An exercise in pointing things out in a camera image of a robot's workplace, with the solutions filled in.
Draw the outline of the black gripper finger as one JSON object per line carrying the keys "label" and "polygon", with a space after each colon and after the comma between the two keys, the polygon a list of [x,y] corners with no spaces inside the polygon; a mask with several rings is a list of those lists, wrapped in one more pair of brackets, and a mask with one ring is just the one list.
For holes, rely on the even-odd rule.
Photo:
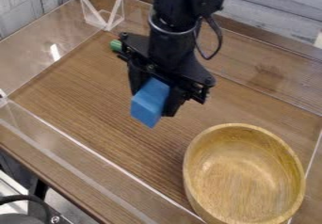
{"label": "black gripper finger", "polygon": [[173,117],[184,101],[185,91],[179,87],[172,87],[164,102],[161,115],[164,117]]}
{"label": "black gripper finger", "polygon": [[132,94],[136,94],[149,78],[149,72],[144,69],[136,59],[128,61],[126,67],[130,92]]}

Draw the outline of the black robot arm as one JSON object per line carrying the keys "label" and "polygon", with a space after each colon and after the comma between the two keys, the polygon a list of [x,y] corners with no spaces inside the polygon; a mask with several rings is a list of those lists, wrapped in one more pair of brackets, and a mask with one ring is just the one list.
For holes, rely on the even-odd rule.
{"label": "black robot arm", "polygon": [[172,117],[183,103],[205,101],[215,78],[200,59],[205,54],[197,43],[201,23],[208,23],[216,37],[223,36],[212,14],[223,8],[224,0],[153,0],[148,15],[147,36],[118,34],[117,57],[126,63],[130,92],[137,93],[151,77],[169,87],[160,104],[160,114]]}

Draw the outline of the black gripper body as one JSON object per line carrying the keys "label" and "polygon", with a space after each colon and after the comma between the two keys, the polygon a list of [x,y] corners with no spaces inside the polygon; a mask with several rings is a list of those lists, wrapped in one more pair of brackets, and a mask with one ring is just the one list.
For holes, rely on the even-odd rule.
{"label": "black gripper body", "polygon": [[195,100],[203,104],[208,90],[215,86],[215,78],[209,71],[197,61],[195,54],[189,51],[175,66],[160,64],[148,53],[149,38],[140,34],[121,32],[118,35],[121,50],[117,57],[128,63],[136,59],[155,77],[165,85],[179,87],[185,91],[185,101]]}

